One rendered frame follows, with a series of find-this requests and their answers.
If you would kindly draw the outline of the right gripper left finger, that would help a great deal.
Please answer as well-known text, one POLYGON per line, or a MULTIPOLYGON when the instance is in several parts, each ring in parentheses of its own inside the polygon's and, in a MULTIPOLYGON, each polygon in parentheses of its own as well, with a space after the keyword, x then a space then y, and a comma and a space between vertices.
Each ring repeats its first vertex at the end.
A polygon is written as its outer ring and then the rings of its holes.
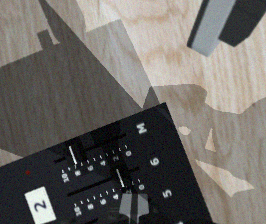
MULTIPOLYGON (((96 224, 134 224, 134 203, 135 194, 123 193, 121 202, 110 203, 96 224)), ((82 220, 66 216, 42 224, 82 224, 82 220)))

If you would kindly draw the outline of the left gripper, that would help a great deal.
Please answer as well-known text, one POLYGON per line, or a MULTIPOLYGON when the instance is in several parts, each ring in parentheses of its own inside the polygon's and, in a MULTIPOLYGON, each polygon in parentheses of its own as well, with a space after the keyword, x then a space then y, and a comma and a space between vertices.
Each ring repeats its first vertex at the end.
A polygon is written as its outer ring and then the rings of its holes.
POLYGON ((265 13, 266 0, 202 0, 187 47, 207 58, 221 41, 236 47, 265 13))

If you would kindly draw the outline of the black lighting desk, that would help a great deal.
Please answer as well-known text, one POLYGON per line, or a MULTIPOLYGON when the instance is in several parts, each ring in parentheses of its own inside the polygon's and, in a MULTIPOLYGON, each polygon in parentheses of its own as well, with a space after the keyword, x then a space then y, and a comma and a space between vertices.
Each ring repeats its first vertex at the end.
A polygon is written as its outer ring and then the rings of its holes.
POLYGON ((0 166, 0 224, 96 224, 123 193, 171 224, 212 221, 166 102, 0 166))

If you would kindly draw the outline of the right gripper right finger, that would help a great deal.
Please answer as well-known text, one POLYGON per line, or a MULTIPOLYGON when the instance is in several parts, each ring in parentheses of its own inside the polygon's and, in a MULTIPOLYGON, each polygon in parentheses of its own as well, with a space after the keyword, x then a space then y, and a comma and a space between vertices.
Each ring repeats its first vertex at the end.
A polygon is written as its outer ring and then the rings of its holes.
MULTIPOLYGON (((162 207, 157 202, 148 202, 147 194, 135 194, 134 224, 171 224, 163 215, 162 207)), ((192 219, 185 224, 217 224, 205 219, 192 219)))

